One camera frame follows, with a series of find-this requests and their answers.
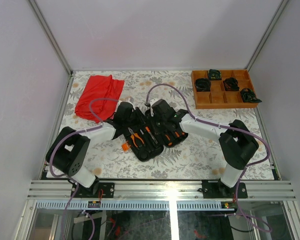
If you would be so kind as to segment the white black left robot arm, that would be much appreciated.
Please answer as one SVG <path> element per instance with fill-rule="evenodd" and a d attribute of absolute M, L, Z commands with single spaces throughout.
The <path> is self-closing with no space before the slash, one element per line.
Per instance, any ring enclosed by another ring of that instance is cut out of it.
<path fill-rule="evenodd" d="M 45 156 L 51 175 L 67 177 L 82 186 L 88 197 L 95 197 L 100 186 L 97 176 L 85 166 L 89 150 L 120 136 L 124 124 L 130 121 L 135 110 L 133 103 L 119 101 L 114 114 L 96 126 L 81 130 L 63 127 Z"/>

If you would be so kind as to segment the small orange precision screwdriver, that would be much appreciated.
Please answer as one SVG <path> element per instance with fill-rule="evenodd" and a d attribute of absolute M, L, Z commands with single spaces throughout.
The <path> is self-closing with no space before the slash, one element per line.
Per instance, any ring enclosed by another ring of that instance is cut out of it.
<path fill-rule="evenodd" d="M 152 138 L 153 142 L 155 144 L 158 144 L 158 141 L 156 140 L 156 138 L 154 137 L 154 135 L 152 134 L 150 128 L 148 126 L 145 127 L 146 131 L 148 132 L 148 134 L 150 135 L 150 137 Z"/>

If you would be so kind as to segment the large black handled screwdriver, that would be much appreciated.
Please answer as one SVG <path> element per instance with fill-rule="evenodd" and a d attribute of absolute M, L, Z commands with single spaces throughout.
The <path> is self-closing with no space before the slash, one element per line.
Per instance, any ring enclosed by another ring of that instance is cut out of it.
<path fill-rule="evenodd" d="M 167 134 L 165 135 L 165 137 L 166 137 L 167 145 L 171 146 L 173 143 L 172 143 L 170 137 Z"/>

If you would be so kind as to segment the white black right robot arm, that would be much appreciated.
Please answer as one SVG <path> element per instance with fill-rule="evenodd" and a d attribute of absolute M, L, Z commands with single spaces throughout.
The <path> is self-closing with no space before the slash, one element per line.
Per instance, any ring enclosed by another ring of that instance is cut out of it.
<path fill-rule="evenodd" d="M 249 134 L 246 125 L 234 120 L 226 128 L 215 122 L 208 124 L 191 116 L 188 110 L 175 111 L 165 100 L 152 99 L 149 102 L 150 116 L 155 133 L 160 135 L 166 147 L 173 147 L 179 141 L 195 134 L 220 144 L 226 167 L 221 174 L 218 192 L 230 197 L 236 191 L 236 183 L 244 168 L 259 148 L 259 144 Z"/>

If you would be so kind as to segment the black plastic tool case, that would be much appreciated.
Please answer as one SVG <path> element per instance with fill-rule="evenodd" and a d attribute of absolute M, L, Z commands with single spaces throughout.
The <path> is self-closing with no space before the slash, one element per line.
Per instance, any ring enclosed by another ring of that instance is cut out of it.
<path fill-rule="evenodd" d="M 182 112 L 182 117 L 184 117 L 188 113 L 188 111 L 184 109 L 180 109 L 179 111 Z M 158 144 L 154 143 L 154 141 L 152 140 L 145 128 L 146 126 L 149 127 L 151 133 L 156 138 Z M 133 144 L 131 134 L 128 133 L 127 135 L 123 135 L 125 138 L 125 143 L 122 145 L 122 149 L 125 152 L 128 150 L 132 150 L 134 155 L 141 162 L 147 162 L 150 159 L 159 156 L 163 152 L 164 148 L 173 148 L 178 144 L 182 143 L 188 137 L 188 133 L 183 131 L 181 129 L 181 126 L 177 130 L 160 130 L 158 127 L 155 126 L 153 117 L 148 112 L 146 112 L 145 114 L 142 113 L 142 125 L 140 129 L 143 130 L 146 139 L 143 139 L 140 130 L 136 133 L 144 140 L 144 145 L 137 149 Z M 185 133 L 185 136 L 181 135 L 180 138 L 177 138 L 175 135 L 175 131 L 179 132 L 180 134 L 181 131 L 183 131 Z M 165 135 L 168 135 L 170 137 L 170 140 L 172 142 L 171 146 L 168 146 Z"/>

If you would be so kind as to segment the orange black pliers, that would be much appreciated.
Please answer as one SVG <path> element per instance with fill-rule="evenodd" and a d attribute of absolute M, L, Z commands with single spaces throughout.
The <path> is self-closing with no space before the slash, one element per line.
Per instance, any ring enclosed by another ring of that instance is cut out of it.
<path fill-rule="evenodd" d="M 130 133 L 130 138 L 132 139 L 133 145 L 137 149 L 139 149 L 140 147 L 145 145 L 144 140 L 136 132 L 134 132 L 130 127 L 128 128 L 128 131 Z"/>

